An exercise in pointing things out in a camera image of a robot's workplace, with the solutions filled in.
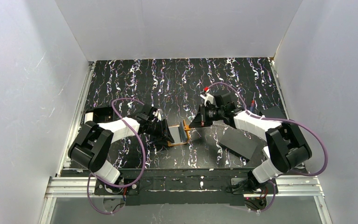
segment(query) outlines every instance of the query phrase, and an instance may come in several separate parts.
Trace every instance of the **white paint streak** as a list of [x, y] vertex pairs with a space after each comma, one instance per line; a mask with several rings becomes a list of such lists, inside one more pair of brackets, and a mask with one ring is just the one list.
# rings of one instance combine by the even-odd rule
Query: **white paint streak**
[[51, 115], [53, 114], [54, 110], [55, 110], [55, 107], [53, 107], [53, 110], [51, 111], [49, 117], [51, 117]]
[[36, 65], [36, 68], [39, 66], [39, 64], [42, 62], [44, 56], [46, 55], [46, 52], [44, 52], [43, 57], [40, 59], [39, 63]]

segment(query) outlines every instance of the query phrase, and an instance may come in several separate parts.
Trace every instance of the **gray wall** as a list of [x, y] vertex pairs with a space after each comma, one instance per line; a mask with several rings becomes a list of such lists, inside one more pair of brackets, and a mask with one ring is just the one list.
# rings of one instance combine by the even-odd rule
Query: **gray wall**
[[290, 117], [327, 145], [319, 178], [333, 222], [358, 223], [358, 1], [303, 1], [275, 59]]
[[0, 224], [38, 222], [87, 67], [54, 0], [0, 1]]
[[274, 56], [302, 0], [56, 0], [89, 61]]

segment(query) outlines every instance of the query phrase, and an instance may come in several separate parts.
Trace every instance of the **metal frame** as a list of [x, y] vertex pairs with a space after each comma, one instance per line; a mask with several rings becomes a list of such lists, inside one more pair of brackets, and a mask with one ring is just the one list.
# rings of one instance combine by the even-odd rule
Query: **metal frame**
[[[281, 96], [283, 108], [286, 115], [289, 117], [283, 100], [282, 90], [280, 88], [278, 75], [274, 67], [274, 61], [270, 61], [272, 73], [277, 85], [278, 92]], [[70, 158], [67, 156], [68, 148], [77, 134], [80, 122], [82, 120], [83, 110], [87, 94], [90, 87], [92, 74], [94, 72], [95, 63], [90, 64], [89, 72], [85, 78], [81, 95], [76, 106], [76, 112], [71, 124], [70, 132], [67, 142], [65, 144], [64, 154], [62, 156], [59, 169], [57, 170], [57, 177], [50, 178], [45, 194], [45, 201], [42, 210], [42, 215], [39, 220], [40, 224], [49, 224], [53, 215], [55, 202], [58, 197], [87, 197], [87, 180], [88, 177], [60, 177], [61, 171], [69, 167]], [[90, 180], [90, 197], [110, 197], [116, 198], [121, 196], [96, 196], [94, 195], [94, 188], [96, 179], [94, 177]], [[320, 182], [315, 177], [306, 177], [298, 175], [283, 175], [276, 179], [279, 193], [276, 196], [313, 196], [315, 203], [323, 224], [331, 224], [331, 218], [324, 202], [324, 192]], [[244, 197], [258, 197], [255, 194], [245, 194]]]
[[[285, 110], [285, 113], [286, 113], [286, 116], [288, 117], [289, 119], [289, 113], [288, 113], [288, 110], [286, 108], [286, 104], [285, 104], [285, 101], [283, 100], [283, 94], [282, 94], [282, 89], [281, 89], [281, 84], [279, 82], [279, 76], [278, 76], [278, 73], [275, 69], [275, 62], [274, 60], [270, 60], [270, 65], [271, 65], [271, 70], [272, 70], [272, 74], [274, 76], [274, 80], [275, 80], [275, 83], [276, 83], [276, 87], [278, 89], [278, 92], [279, 92], [279, 95], [281, 96], [281, 100], [282, 100], [282, 105], [283, 105], [283, 109]], [[318, 185], [320, 186], [320, 190], [321, 192], [323, 192], [322, 190], [322, 186], [320, 185], [319, 183], [319, 180], [317, 179], [317, 182], [318, 182]], [[317, 206], [317, 210], [319, 212], [319, 216], [320, 216], [320, 219], [322, 221], [322, 224], [332, 224], [333, 222], [331, 221], [331, 217], [330, 217], [330, 214], [329, 214], [329, 211], [327, 210], [327, 206], [326, 206], [326, 202], [324, 201], [324, 195], [322, 196], [314, 196], [314, 199], [315, 199], [315, 203], [316, 203], [316, 206]]]
[[74, 141], [77, 131], [79, 130], [79, 127], [80, 127], [80, 122], [82, 121], [84, 105], [86, 104], [87, 94], [90, 89], [90, 83], [91, 83], [92, 75], [94, 73], [94, 68], [95, 68], [95, 62], [90, 62], [89, 71], [88, 71], [87, 76], [84, 80], [82, 91], [80, 92], [79, 101], [77, 102], [75, 115], [73, 117], [72, 124], [70, 126], [70, 130], [69, 130], [69, 134], [68, 134], [68, 138], [65, 143], [64, 154], [62, 155], [60, 166], [58, 167], [58, 170], [57, 170], [57, 176], [60, 176], [61, 171], [64, 168], [69, 167], [69, 165], [70, 165], [70, 158], [67, 155], [68, 149], [69, 149], [70, 145], [72, 144], [72, 142]]

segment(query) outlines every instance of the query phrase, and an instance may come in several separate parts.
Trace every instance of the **wire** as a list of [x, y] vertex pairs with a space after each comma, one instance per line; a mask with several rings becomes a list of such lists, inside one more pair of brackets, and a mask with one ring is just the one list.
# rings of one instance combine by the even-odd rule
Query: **wire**
[[267, 196], [267, 194], [268, 194], [268, 188], [267, 188], [267, 186], [266, 186], [266, 194], [264, 195], [263, 198], [265, 198], [265, 197]]
[[146, 152], [145, 152], [145, 147], [143, 145], [143, 142], [141, 140], [141, 137], [139, 136], [139, 134], [137, 133], [137, 131], [134, 130], [134, 128], [131, 127], [131, 125], [129, 125], [125, 120], [123, 120], [123, 117], [121, 116], [121, 114], [116, 110], [115, 106], [115, 102], [119, 101], [119, 100], [132, 100], [135, 102], [138, 102], [142, 105], [145, 105], [144, 103], [142, 103], [141, 101], [137, 100], [137, 99], [132, 99], [132, 98], [119, 98], [119, 99], [115, 99], [112, 101], [112, 108], [113, 111], [117, 114], [117, 116], [122, 120], [122, 122], [135, 134], [136, 138], [138, 139], [140, 145], [141, 145], [141, 149], [142, 149], [142, 168], [141, 168], [141, 172], [139, 173], [139, 176], [131, 183], [128, 184], [124, 184], [124, 185], [116, 185], [116, 184], [112, 184], [109, 183], [107, 181], [105, 181], [104, 179], [100, 178], [99, 176], [96, 176], [100, 181], [104, 182], [105, 184], [111, 186], [111, 187], [115, 187], [115, 188], [125, 188], [125, 187], [129, 187], [132, 186], [133, 184], [135, 184], [136, 182], [138, 182], [144, 171], [145, 171], [145, 164], [146, 164]]
[[255, 210], [258, 210], [259, 209], [259, 206], [257, 206], [256, 204], [254, 204], [253, 202], [251, 202], [250, 200], [245, 200], [245, 202], [249, 202], [252, 204], [252, 208], [255, 209]]
[[138, 139], [140, 145], [141, 145], [141, 149], [142, 149], [142, 168], [141, 168], [141, 172], [139, 173], [139, 176], [131, 183], [128, 183], [128, 184], [125, 184], [125, 185], [116, 185], [116, 184], [112, 184], [112, 183], [109, 183], [107, 181], [105, 181], [104, 179], [102, 178], [99, 178], [99, 176], [95, 175], [94, 173], [90, 173], [89, 175], [89, 179], [87, 181], [87, 198], [89, 200], [89, 203], [90, 205], [94, 208], [95, 211], [101, 213], [101, 214], [104, 214], [104, 215], [110, 215], [110, 214], [114, 214], [118, 211], [120, 211], [123, 207], [121, 207], [120, 209], [116, 210], [116, 211], [111, 211], [111, 212], [105, 212], [105, 211], [101, 211], [99, 210], [93, 203], [92, 203], [92, 200], [90, 198], [90, 192], [89, 192], [89, 189], [90, 189], [90, 179], [91, 179], [91, 176], [94, 175], [96, 178], [98, 178], [101, 182], [111, 186], [111, 187], [114, 187], [114, 188], [126, 188], [126, 187], [129, 187], [129, 186], [132, 186], [133, 184], [135, 184], [136, 182], [138, 182], [142, 175], [143, 175], [143, 172], [145, 171], [145, 164], [146, 164], [146, 152], [145, 152], [145, 147], [143, 145], [143, 142], [139, 136], [139, 134], [137, 133], [137, 131], [134, 130], [134, 128], [131, 127], [131, 125], [129, 125], [125, 120], [123, 120], [123, 117], [121, 116], [121, 114], [116, 110], [116, 108], [114, 107], [115, 105], [115, 102], [119, 101], [119, 100], [132, 100], [132, 101], [135, 101], [135, 102], [138, 102], [142, 105], [144, 105], [144, 103], [142, 103], [141, 101], [137, 100], [137, 99], [132, 99], [132, 98], [119, 98], [119, 99], [115, 99], [112, 101], [112, 108], [113, 108], [113, 111], [117, 114], [117, 116], [122, 120], [122, 122], [135, 134], [136, 138]]
[[324, 163], [323, 163], [323, 166], [322, 168], [315, 172], [315, 173], [312, 173], [312, 174], [304, 174], [304, 173], [301, 173], [301, 172], [298, 172], [298, 171], [295, 171], [293, 170], [293, 172], [295, 172], [296, 174], [299, 174], [299, 175], [303, 175], [303, 176], [316, 176], [316, 175], [319, 175], [321, 173], [323, 173], [325, 170], [326, 170], [326, 167], [327, 167], [327, 163], [329, 161], [329, 157], [328, 157], [328, 154], [327, 154], [327, 149], [326, 149], [326, 146], [324, 145], [322, 139], [315, 133], [313, 132], [312, 130], [310, 130], [308, 127], [306, 127], [305, 125], [301, 124], [301, 123], [298, 123], [296, 121], [293, 121], [293, 120], [288, 120], [288, 119], [280, 119], [280, 118], [266, 118], [266, 117], [260, 117], [260, 116], [257, 116], [255, 114], [253, 114], [252, 112], [250, 112], [249, 110], [247, 110], [246, 108], [246, 103], [245, 103], [245, 100], [243, 99], [243, 97], [240, 96], [240, 94], [234, 89], [234, 87], [232, 87], [231, 85], [227, 84], [227, 83], [223, 83], [223, 82], [217, 82], [217, 83], [213, 83], [212, 85], [209, 86], [209, 88], [211, 88], [212, 86], [214, 85], [217, 85], [217, 84], [221, 84], [221, 85], [225, 85], [227, 86], [229, 89], [231, 89], [232, 91], [234, 91], [236, 94], [237, 94], [237, 97], [240, 99], [240, 101], [243, 103], [244, 105], [244, 109], [245, 109], [245, 112], [247, 115], [249, 115], [250, 117], [252, 118], [256, 118], [256, 119], [262, 119], [262, 120], [270, 120], [270, 121], [279, 121], [279, 122], [283, 122], [283, 123], [289, 123], [289, 124], [294, 124], [294, 125], [298, 125], [302, 128], [304, 128], [305, 130], [307, 130], [310, 134], [312, 134], [316, 140], [319, 142], [320, 146], [322, 147], [323, 149], [323, 154], [324, 154]]
[[260, 196], [257, 199], [260, 199], [264, 194], [264, 190], [262, 190], [262, 193], [260, 194]]
[[90, 205], [93, 207], [93, 209], [94, 209], [95, 211], [99, 212], [100, 214], [103, 214], [103, 215], [114, 214], [114, 213], [120, 211], [121, 209], [123, 209], [124, 206], [121, 207], [120, 209], [116, 210], [116, 211], [115, 211], [115, 210], [113, 210], [113, 211], [101, 211], [101, 210], [99, 210], [99, 209], [93, 204], [93, 202], [92, 202], [92, 200], [91, 200], [91, 197], [90, 197], [90, 180], [91, 180], [91, 176], [93, 176], [93, 175], [94, 175], [93, 173], [90, 173], [89, 179], [87, 180], [87, 198], [88, 198], [88, 200], [89, 200]]
[[123, 201], [125, 201], [125, 193], [127, 192], [127, 187], [124, 188], [124, 192], [123, 192]]
[[113, 211], [115, 211], [118, 206], [124, 205], [124, 204], [125, 204], [125, 203], [120, 203], [120, 204], [116, 205], [116, 207], [113, 209]]

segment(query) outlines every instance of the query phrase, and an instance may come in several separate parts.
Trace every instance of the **cable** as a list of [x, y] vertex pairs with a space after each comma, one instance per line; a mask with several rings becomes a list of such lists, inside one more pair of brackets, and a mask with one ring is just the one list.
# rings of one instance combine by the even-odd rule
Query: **cable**
[[90, 197], [90, 180], [91, 180], [91, 176], [93, 176], [93, 175], [94, 175], [93, 173], [90, 173], [89, 179], [87, 180], [87, 198], [88, 198], [88, 200], [89, 200], [90, 205], [93, 207], [93, 209], [94, 209], [95, 211], [99, 212], [100, 214], [103, 214], [103, 215], [114, 214], [114, 213], [120, 211], [121, 209], [123, 209], [124, 206], [121, 207], [120, 209], [118, 209], [117, 211], [115, 211], [115, 210], [113, 210], [113, 211], [101, 211], [101, 210], [99, 210], [99, 209], [93, 204], [93, 202], [92, 202], [92, 200], [91, 200], [91, 197]]
[[116, 205], [116, 207], [113, 209], [113, 211], [115, 211], [118, 206], [124, 205], [124, 204], [125, 204], [125, 203], [120, 203], [120, 204]]
[[261, 210], [258, 209], [258, 210], [256, 210], [256, 211], [253, 211], [253, 210], [238, 208], [238, 207], [230, 206], [230, 205], [226, 205], [226, 206], [227, 206], [227, 207], [230, 207], [230, 208], [242, 210], [242, 211], [253, 211], [253, 212], [257, 212], [257, 213], [260, 213], [260, 212], [262, 212], [262, 211], [266, 211], [267, 209], [269, 209], [269, 208], [271, 207], [272, 203], [274, 203], [274, 201], [275, 201], [275, 196], [276, 196], [276, 190], [275, 190], [275, 184], [274, 184], [274, 182], [272, 182], [272, 181], [267, 181], [267, 182], [270, 183], [270, 184], [272, 184], [272, 187], [273, 187], [272, 189], [274, 190], [274, 194], [272, 195], [271, 202], [270, 202], [264, 209], [261, 209]]
[[253, 203], [253, 202], [251, 202], [250, 200], [246, 200], [245, 199], [245, 202], [249, 202], [249, 203], [251, 203], [252, 205], [251, 205], [251, 207], [253, 208], [253, 209], [255, 209], [255, 210], [258, 210], [259, 209], [259, 206], [257, 206], [255, 203]]
[[268, 203], [268, 205], [267, 205], [264, 209], [262, 209], [262, 210], [260, 210], [260, 211], [266, 211], [267, 209], [269, 209], [269, 208], [271, 207], [272, 203], [274, 203], [274, 201], [275, 201], [275, 196], [276, 196], [275, 184], [274, 184], [274, 182], [272, 182], [272, 181], [267, 181], [267, 182], [270, 183], [270, 184], [272, 184], [272, 189], [274, 190], [274, 194], [272, 195], [271, 202]]
[[124, 192], [123, 192], [123, 201], [125, 202], [125, 193], [127, 192], [127, 187], [124, 188]]
[[266, 186], [266, 194], [264, 195], [263, 198], [265, 198], [265, 197], [267, 196], [267, 194], [268, 194], [268, 188], [267, 188], [267, 186]]
[[246, 114], [248, 114], [248, 115], [251, 116], [252, 118], [262, 119], [262, 120], [270, 120], [270, 121], [279, 121], [279, 122], [283, 122], [283, 123], [289, 123], [289, 124], [298, 125], [298, 126], [304, 128], [305, 130], [307, 130], [310, 134], [312, 134], [312, 135], [316, 138], [316, 140], [320, 143], [320, 146], [321, 146], [322, 149], [323, 149], [324, 163], [323, 163], [322, 168], [321, 168], [319, 171], [317, 171], [317, 172], [315, 172], [315, 173], [312, 173], [312, 174], [304, 174], [304, 173], [301, 173], [301, 172], [298, 172], [298, 171], [295, 171], [295, 170], [293, 170], [293, 172], [295, 172], [296, 174], [299, 174], [299, 175], [303, 175], [303, 176], [316, 176], [316, 175], [319, 175], [319, 174], [323, 173], [323, 172], [326, 170], [327, 163], [328, 163], [328, 161], [329, 161], [329, 157], [328, 157], [328, 154], [327, 154], [326, 146], [324, 145], [322, 139], [320, 139], [320, 137], [319, 137], [315, 132], [313, 132], [312, 130], [310, 130], [310, 129], [309, 129], [308, 127], [306, 127], [305, 125], [303, 125], [303, 124], [301, 124], [301, 123], [298, 123], [298, 122], [296, 122], [296, 121], [293, 121], [293, 120], [280, 119], [280, 118], [266, 118], [266, 117], [257, 116], [257, 115], [251, 113], [249, 110], [246, 109], [247, 107], [246, 107], [245, 100], [239, 95], [239, 93], [238, 93], [238, 92], [234, 89], [234, 87], [232, 87], [231, 85], [229, 85], [229, 84], [227, 84], [227, 83], [223, 83], [223, 82], [217, 82], [217, 83], [213, 83], [212, 85], [210, 85], [209, 88], [211, 88], [212, 86], [217, 85], [217, 84], [225, 85], [225, 86], [227, 86], [229, 89], [233, 90], [233, 91], [237, 94], [237, 97], [240, 99], [240, 101], [243, 103]]
[[126, 188], [126, 187], [129, 187], [129, 186], [132, 186], [133, 184], [135, 184], [136, 182], [138, 182], [142, 175], [143, 175], [143, 172], [145, 171], [145, 164], [146, 164], [146, 152], [145, 152], [145, 147], [143, 145], [143, 142], [139, 136], [139, 134], [137, 133], [137, 131], [134, 130], [134, 128], [131, 127], [131, 125], [129, 125], [125, 120], [123, 120], [123, 117], [121, 116], [121, 114], [116, 110], [116, 108], [114, 107], [115, 105], [115, 102], [119, 101], [119, 100], [132, 100], [132, 101], [135, 101], [135, 102], [138, 102], [142, 105], [144, 105], [144, 103], [142, 103], [141, 101], [137, 100], [137, 99], [132, 99], [132, 98], [119, 98], [119, 99], [115, 99], [112, 101], [112, 108], [113, 108], [113, 111], [117, 114], [117, 116], [122, 120], [122, 122], [135, 134], [136, 138], [138, 139], [140, 145], [141, 145], [141, 149], [142, 149], [142, 168], [141, 168], [141, 172], [139, 173], [139, 176], [131, 183], [128, 183], [128, 184], [125, 184], [125, 185], [116, 185], [116, 184], [112, 184], [112, 183], [109, 183], [107, 181], [105, 181], [104, 179], [102, 178], [99, 178], [97, 175], [95, 175], [94, 173], [90, 173], [89, 175], [89, 179], [87, 181], [87, 198], [89, 200], [89, 203], [90, 205], [94, 208], [95, 211], [101, 213], [101, 214], [104, 214], [104, 215], [109, 215], [109, 214], [114, 214], [118, 211], [120, 211], [123, 207], [121, 207], [120, 209], [116, 210], [116, 211], [111, 211], [111, 212], [105, 212], [105, 211], [101, 211], [99, 210], [93, 203], [92, 203], [92, 200], [90, 198], [90, 192], [89, 192], [89, 189], [90, 189], [90, 179], [91, 179], [91, 176], [94, 175], [96, 178], [98, 178], [101, 182], [111, 186], [111, 187], [114, 187], [114, 188]]
[[115, 187], [115, 188], [125, 188], [125, 187], [130, 187], [132, 186], [133, 184], [135, 184], [136, 182], [138, 182], [142, 175], [143, 175], [143, 172], [145, 171], [145, 164], [146, 164], [146, 151], [145, 151], [145, 147], [143, 145], [143, 142], [141, 140], [141, 137], [139, 136], [139, 134], [137, 133], [137, 131], [134, 130], [134, 128], [131, 127], [131, 125], [129, 125], [125, 120], [123, 120], [123, 117], [121, 116], [121, 114], [116, 110], [115, 108], [115, 102], [119, 101], [119, 100], [132, 100], [132, 101], [135, 101], [135, 102], [138, 102], [142, 105], [145, 105], [144, 103], [142, 103], [141, 101], [137, 100], [137, 99], [132, 99], [132, 98], [119, 98], [119, 99], [115, 99], [112, 101], [112, 108], [113, 108], [113, 111], [117, 114], [117, 116], [122, 120], [122, 122], [135, 134], [136, 138], [138, 139], [140, 145], [141, 145], [141, 149], [142, 149], [142, 168], [141, 168], [141, 172], [139, 173], [139, 176], [131, 183], [128, 183], [128, 184], [124, 184], [124, 185], [116, 185], [116, 184], [112, 184], [112, 183], [109, 183], [107, 181], [105, 181], [104, 179], [102, 178], [99, 178], [99, 176], [96, 176], [100, 181], [104, 182], [105, 184], [111, 186], [111, 187]]

